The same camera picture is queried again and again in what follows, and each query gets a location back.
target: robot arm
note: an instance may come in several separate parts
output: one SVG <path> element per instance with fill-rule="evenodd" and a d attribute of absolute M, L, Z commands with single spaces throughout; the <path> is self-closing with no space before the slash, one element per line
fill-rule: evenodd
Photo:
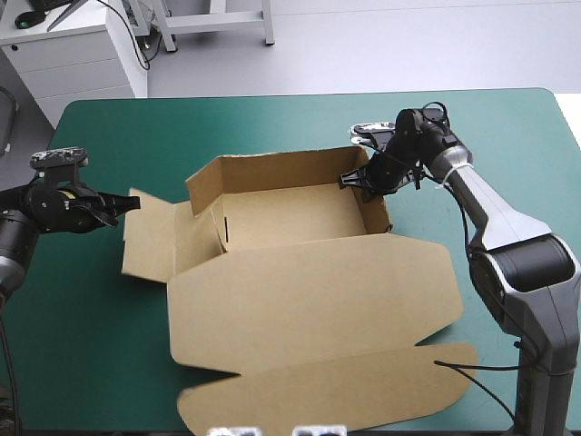
<path fill-rule="evenodd" d="M 33 180 L 0 192 L 0 308 L 24 282 L 39 234 L 114 227 L 117 216 L 139 209 L 139 197 L 96 192 L 81 182 L 79 169 L 87 163 L 83 148 L 33 154 Z"/>
<path fill-rule="evenodd" d="M 517 212 L 472 166 L 472 154 L 449 128 L 446 108 L 405 109 L 395 124 L 358 124 L 352 142 L 376 150 L 343 174 L 340 186 L 367 196 L 419 188 L 427 168 L 447 183 L 476 232 L 468 245 L 470 278 L 503 332 L 521 338 L 512 432 L 563 436 L 579 345 L 581 268 L 545 223 Z"/>

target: green table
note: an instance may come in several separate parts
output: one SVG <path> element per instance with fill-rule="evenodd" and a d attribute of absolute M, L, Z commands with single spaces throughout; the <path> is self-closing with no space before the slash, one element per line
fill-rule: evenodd
<path fill-rule="evenodd" d="M 581 254 L 581 153 L 555 98 L 541 89 L 77 102 L 51 147 L 86 147 L 91 163 L 82 174 L 102 191 L 134 186 L 175 202 L 187 198 L 184 179 L 217 154 L 348 145 L 350 125 L 393 120 L 399 109 L 433 100 L 448 105 L 478 171 Z M 408 187 L 388 200 L 394 233 L 443 243 L 454 260 L 466 313 L 428 342 L 471 341 L 483 364 L 514 363 L 514 338 L 499 330 L 469 281 L 453 199 L 425 182 L 419 192 Z M 222 377 L 172 361 L 164 286 L 120 274 L 122 237 L 121 227 L 42 237 L 25 287 L 7 306 L 28 429 L 183 430 L 180 390 Z M 478 376 L 514 403 L 514 373 Z M 570 411 L 579 410 L 577 380 Z M 509 425 L 472 387 L 441 413 L 389 428 Z M 568 425 L 580 428 L 581 413 L 571 412 Z"/>

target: gray floor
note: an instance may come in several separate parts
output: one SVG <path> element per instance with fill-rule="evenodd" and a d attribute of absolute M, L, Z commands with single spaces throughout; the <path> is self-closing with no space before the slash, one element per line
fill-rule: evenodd
<path fill-rule="evenodd" d="M 175 15 L 208 0 L 167 0 Z M 545 87 L 581 92 L 581 0 L 272 0 L 277 43 L 261 29 L 178 35 L 149 78 L 151 97 Z M 230 0 L 229 10 L 260 0 Z M 30 177 L 53 133 L 0 54 L 0 84 L 22 106 L 0 188 Z"/>

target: cardboard box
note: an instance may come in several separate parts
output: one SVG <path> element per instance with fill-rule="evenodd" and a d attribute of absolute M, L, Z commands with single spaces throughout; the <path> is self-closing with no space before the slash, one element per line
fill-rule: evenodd
<path fill-rule="evenodd" d="M 415 347 L 463 312 L 448 251 L 386 233 L 382 198 L 339 188 L 367 161 L 360 147 L 220 156 L 186 181 L 189 202 L 132 190 L 142 209 L 126 216 L 123 273 L 167 282 L 172 357 L 242 375 L 182 393 L 196 434 L 206 422 L 272 434 L 301 417 L 322 421 L 293 425 L 368 427 L 441 410 L 467 388 L 433 359 L 475 363 L 469 344 Z M 366 375 L 373 365 L 388 385 Z M 339 379 L 369 400 L 353 407 L 329 388 L 305 413 L 299 397 Z"/>
<path fill-rule="evenodd" d="M 133 190 L 142 210 L 126 217 L 123 273 L 168 282 L 224 253 L 384 233 L 383 199 L 337 186 L 367 160 L 360 147 L 226 155 L 186 181 L 189 202 Z"/>

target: computer mouse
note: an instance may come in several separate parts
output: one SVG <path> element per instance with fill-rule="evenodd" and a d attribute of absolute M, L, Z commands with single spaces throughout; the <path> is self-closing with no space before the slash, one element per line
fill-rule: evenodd
<path fill-rule="evenodd" d="M 29 11 L 21 13 L 15 19 L 15 25 L 19 29 L 30 29 L 35 25 L 41 24 L 46 18 L 46 14 L 40 11 Z"/>

